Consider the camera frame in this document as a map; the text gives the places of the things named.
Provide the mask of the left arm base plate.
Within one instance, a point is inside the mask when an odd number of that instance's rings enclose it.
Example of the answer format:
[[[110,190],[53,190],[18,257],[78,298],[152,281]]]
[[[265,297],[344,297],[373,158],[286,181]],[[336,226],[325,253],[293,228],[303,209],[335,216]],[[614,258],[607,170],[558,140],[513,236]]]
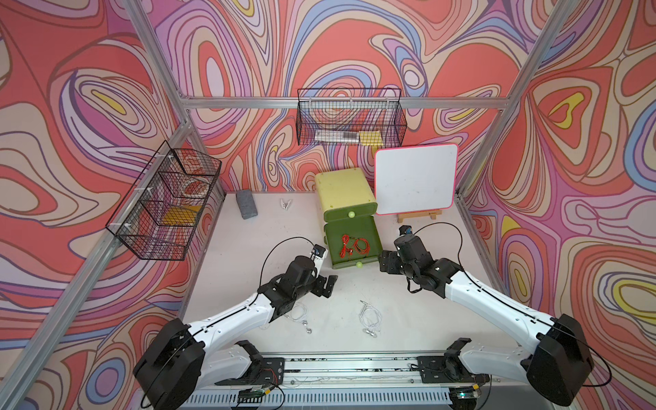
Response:
[[[284,381],[285,359],[283,357],[256,360],[238,379],[227,379],[215,383],[217,386],[279,385]]]

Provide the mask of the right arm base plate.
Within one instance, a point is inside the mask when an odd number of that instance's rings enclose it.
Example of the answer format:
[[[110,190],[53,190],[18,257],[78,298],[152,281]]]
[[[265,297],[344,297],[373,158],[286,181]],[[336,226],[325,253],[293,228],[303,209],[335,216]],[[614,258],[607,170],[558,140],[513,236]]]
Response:
[[[413,369],[420,374],[423,384],[485,385],[490,382],[489,375],[466,370],[457,356],[419,356]]]

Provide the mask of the white earphones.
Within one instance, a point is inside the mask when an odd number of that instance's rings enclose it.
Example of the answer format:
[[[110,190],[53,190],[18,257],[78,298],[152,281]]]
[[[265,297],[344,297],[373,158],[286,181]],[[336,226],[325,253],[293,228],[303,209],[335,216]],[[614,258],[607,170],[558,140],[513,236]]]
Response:
[[[372,338],[377,338],[380,333],[383,316],[374,305],[361,301],[362,304],[359,320],[362,325],[362,331]]]
[[[301,324],[307,334],[312,334],[313,330],[309,327],[307,321],[308,308],[303,303],[297,303],[288,313],[285,314],[285,318],[291,320],[294,323]]]

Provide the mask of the red earphones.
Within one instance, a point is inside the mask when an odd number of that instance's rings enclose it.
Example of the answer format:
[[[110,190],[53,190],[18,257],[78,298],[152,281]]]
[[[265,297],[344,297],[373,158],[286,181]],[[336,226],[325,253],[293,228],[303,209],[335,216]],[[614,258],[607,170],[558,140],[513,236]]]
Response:
[[[341,240],[342,248],[340,250],[339,256],[341,259],[348,259],[353,255],[354,249],[352,247],[352,243],[355,239],[348,234],[344,234],[341,237]]]
[[[371,246],[367,239],[363,237],[356,238],[354,240],[354,249],[360,255],[368,255],[371,249]]]

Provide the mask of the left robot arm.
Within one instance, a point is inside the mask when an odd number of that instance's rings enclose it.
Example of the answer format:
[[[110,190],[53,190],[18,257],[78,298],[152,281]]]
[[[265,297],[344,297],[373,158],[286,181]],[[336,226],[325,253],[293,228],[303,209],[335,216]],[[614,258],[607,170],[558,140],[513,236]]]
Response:
[[[196,389],[259,368],[259,351],[244,334],[288,314],[307,294],[331,297],[338,276],[321,275],[323,261],[319,255],[297,256],[234,307],[191,324],[167,322],[133,368],[144,392],[141,408],[177,409]]]

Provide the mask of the green drawer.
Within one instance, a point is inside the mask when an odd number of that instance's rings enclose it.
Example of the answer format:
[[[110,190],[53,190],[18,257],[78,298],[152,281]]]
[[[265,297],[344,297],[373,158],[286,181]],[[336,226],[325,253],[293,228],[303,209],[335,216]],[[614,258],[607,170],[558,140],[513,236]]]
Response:
[[[372,215],[328,222],[324,235],[333,269],[361,268],[377,262],[383,251]]]
[[[340,207],[331,206],[323,213],[323,220],[326,223],[332,223],[340,220],[350,220],[364,216],[373,216],[378,209],[376,202],[351,204]]]

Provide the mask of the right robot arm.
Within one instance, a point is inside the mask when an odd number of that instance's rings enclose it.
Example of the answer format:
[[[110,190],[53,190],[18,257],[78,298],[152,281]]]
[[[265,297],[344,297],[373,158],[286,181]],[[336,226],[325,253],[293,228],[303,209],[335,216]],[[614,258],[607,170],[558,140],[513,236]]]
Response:
[[[433,258],[414,234],[398,237],[394,245],[379,254],[381,272],[402,275],[419,290],[471,310],[517,343],[512,350],[470,345],[456,356],[461,367],[529,384],[555,405],[572,405],[595,368],[576,319],[568,314],[553,317],[514,301],[476,279],[461,263]]]

